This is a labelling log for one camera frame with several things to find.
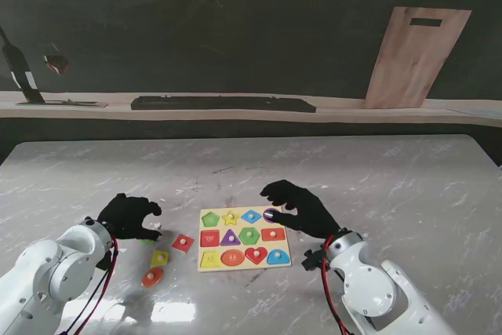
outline black glove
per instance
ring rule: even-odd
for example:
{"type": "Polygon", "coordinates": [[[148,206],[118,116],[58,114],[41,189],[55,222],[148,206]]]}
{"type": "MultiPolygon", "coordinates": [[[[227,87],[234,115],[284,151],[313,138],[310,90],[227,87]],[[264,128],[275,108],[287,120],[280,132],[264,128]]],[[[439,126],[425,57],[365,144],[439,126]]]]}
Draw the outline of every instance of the black glove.
{"type": "Polygon", "coordinates": [[[296,216],[274,211],[272,220],[285,227],[302,231],[317,239],[327,239],[340,230],[319,198],[306,188],[299,188],[287,180],[278,180],[268,184],[260,195],[267,196],[273,206],[286,204],[289,211],[298,209],[296,216]]]}
{"type": "Polygon", "coordinates": [[[162,235],[160,231],[143,228],[144,218],[153,213],[160,216],[162,210],[157,203],[146,198],[126,197],[117,194],[101,211],[97,220],[107,227],[117,239],[151,239],[156,241],[162,235]]]}

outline red heart puzzle piece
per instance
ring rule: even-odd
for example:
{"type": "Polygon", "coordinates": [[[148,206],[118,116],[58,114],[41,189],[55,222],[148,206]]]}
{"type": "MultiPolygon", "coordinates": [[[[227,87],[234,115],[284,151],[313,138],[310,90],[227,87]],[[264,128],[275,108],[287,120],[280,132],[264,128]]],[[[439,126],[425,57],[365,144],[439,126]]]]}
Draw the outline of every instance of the red heart puzzle piece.
{"type": "Polygon", "coordinates": [[[268,251],[264,247],[259,247],[257,249],[254,249],[253,247],[248,247],[244,254],[254,264],[260,264],[260,262],[267,256],[268,251]]]}

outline marble table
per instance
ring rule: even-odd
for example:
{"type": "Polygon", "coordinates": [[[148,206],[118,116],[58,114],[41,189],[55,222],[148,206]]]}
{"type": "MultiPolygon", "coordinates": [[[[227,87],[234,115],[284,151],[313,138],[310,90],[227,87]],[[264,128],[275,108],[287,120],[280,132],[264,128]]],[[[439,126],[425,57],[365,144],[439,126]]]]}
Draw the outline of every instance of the marble table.
{"type": "MultiPolygon", "coordinates": [[[[320,273],[300,264],[320,242],[296,231],[288,231],[290,268],[199,273],[193,246],[170,250],[157,286],[140,284],[154,248],[169,250],[179,233],[198,238],[200,209],[265,206],[261,188],[286,178],[367,237],[375,257],[400,265],[459,334],[500,334],[501,177],[464,136],[21,144],[0,167],[0,272],[33,241],[97,217],[125,192],[158,202],[162,215],[145,224],[160,222],[165,237],[154,246],[119,243],[111,287],[83,333],[337,334],[320,273]]],[[[61,329],[93,287],[67,305],[61,329]]]]}

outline green hexagon puzzle piece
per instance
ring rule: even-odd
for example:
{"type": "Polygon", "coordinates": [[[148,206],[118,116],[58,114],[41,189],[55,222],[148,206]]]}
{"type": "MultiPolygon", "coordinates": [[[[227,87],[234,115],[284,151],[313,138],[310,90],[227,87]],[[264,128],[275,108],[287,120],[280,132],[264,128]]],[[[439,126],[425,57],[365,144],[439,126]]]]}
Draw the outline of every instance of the green hexagon puzzle piece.
{"type": "Polygon", "coordinates": [[[202,217],[202,223],[206,228],[216,227],[220,221],[220,217],[214,212],[208,212],[202,217]]]}
{"type": "Polygon", "coordinates": [[[244,245],[256,245],[260,238],[260,233],[255,228],[243,228],[238,237],[244,245]]]}

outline purple circle puzzle piece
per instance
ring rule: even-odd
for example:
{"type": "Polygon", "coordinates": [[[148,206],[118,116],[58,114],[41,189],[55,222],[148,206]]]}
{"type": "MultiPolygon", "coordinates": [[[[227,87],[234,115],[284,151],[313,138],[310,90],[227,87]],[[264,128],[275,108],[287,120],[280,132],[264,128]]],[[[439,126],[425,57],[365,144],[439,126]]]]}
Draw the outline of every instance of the purple circle puzzle piece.
{"type": "Polygon", "coordinates": [[[264,219],[268,223],[273,223],[275,224],[275,221],[273,221],[271,218],[274,216],[274,212],[279,212],[275,208],[268,208],[264,211],[264,219]]]}

